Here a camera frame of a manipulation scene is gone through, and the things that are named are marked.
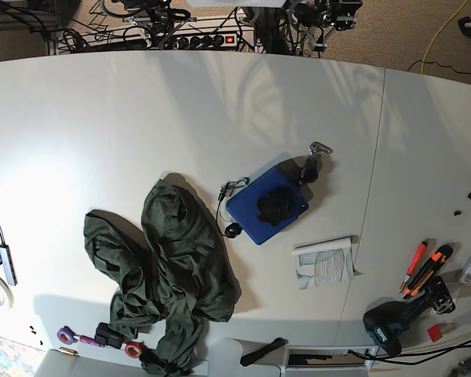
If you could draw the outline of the dark teal cordless drill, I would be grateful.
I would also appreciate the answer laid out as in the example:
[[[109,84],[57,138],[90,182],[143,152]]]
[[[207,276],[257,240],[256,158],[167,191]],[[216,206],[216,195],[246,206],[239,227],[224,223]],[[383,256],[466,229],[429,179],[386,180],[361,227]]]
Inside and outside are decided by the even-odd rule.
[[[441,276],[426,285],[423,295],[411,302],[385,302],[363,315],[366,333],[376,346],[389,357],[398,357],[402,352],[400,334],[410,328],[427,309],[435,314],[448,314],[455,310],[451,294]]]

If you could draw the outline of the orange black utility knife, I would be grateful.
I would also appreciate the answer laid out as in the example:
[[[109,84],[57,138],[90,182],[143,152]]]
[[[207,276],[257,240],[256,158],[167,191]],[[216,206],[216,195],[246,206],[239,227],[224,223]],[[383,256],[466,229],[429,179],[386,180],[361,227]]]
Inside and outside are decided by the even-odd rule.
[[[454,249],[450,244],[444,244],[437,249],[417,271],[415,277],[403,291],[402,299],[413,298],[424,287],[426,282],[441,269],[444,263],[451,257]]]

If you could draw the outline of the grey usb hub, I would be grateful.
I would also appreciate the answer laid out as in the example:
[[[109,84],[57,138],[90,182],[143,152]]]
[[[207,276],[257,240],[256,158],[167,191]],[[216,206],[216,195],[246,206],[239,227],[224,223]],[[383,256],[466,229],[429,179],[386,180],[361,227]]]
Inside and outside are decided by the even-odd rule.
[[[0,245],[0,255],[2,259],[2,266],[5,272],[5,277],[7,279],[7,283],[10,286],[16,286],[16,274],[13,267],[13,262],[11,259],[11,255],[9,252],[9,246],[6,244]]]

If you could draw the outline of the black power strip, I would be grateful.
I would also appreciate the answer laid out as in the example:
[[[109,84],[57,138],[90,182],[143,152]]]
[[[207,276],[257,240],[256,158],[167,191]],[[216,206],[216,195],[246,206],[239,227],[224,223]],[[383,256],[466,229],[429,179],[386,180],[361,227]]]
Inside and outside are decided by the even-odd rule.
[[[83,48],[84,53],[127,51],[127,50],[154,50],[159,45],[154,45],[148,38],[132,38],[120,42],[87,43]],[[217,50],[217,51],[240,51],[244,49],[238,42],[235,34],[229,35],[180,35],[172,37],[165,42],[164,50]]]

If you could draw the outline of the purple tape roll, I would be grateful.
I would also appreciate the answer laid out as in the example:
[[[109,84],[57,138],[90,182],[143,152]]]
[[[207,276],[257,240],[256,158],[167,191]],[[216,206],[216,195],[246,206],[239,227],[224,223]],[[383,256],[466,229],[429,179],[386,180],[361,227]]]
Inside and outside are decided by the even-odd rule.
[[[76,334],[68,326],[58,330],[57,338],[65,345],[71,345],[77,341]]]

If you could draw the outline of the red tape roll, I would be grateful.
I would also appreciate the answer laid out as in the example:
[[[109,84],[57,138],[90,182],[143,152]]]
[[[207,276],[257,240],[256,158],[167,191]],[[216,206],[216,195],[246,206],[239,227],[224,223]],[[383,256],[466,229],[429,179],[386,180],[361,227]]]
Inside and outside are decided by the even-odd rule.
[[[125,345],[124,351],[128,357],[138,359],[143,353],[143,345],[142,342],[128,342]]]

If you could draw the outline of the red square sticker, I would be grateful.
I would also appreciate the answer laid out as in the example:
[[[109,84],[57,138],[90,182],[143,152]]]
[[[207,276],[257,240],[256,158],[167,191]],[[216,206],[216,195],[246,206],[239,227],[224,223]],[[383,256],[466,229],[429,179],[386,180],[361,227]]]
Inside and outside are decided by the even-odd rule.
[[[443,338],[443,333],[438,324],[435,324],[432,327],[428,328],[427,333],[431,342],[437,342]]]

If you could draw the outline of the dark green t-shirt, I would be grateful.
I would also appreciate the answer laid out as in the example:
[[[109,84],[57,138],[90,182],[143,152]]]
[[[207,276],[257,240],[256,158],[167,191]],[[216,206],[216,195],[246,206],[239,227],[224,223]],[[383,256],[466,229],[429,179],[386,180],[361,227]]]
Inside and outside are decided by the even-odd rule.
[[[187,376],[203,325],[231,319],[239,290],[214,220],[187,189],[157,181],[141,215],[145,245],[95,210],[85,216],[85,249],[118,284],[109,328],[136,339],[165,321],[164,336],[139,357],[153,376]]]

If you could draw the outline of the blue box with black knob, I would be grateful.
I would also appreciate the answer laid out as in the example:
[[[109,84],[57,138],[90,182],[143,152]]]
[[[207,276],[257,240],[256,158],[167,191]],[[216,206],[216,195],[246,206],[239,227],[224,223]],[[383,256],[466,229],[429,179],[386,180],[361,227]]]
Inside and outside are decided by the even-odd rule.
[[[227,181],[217,199],[216,214],[225,206],[232,222],[221,235],[234,239],[245,232],[257,245],[270,240],[309,209],[307,186],[319,179],[322,158],[333,149],[314,141],[300,166],[293,159],[278,162],[256,177]]]

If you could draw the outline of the rolled paper sheet with drawing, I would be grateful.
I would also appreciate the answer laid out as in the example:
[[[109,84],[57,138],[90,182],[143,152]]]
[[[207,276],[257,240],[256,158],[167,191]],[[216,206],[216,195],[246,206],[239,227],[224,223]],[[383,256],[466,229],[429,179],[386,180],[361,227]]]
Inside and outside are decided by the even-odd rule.
[[[310,243],[291,251],[300,290],[355,277],[350,236]]]

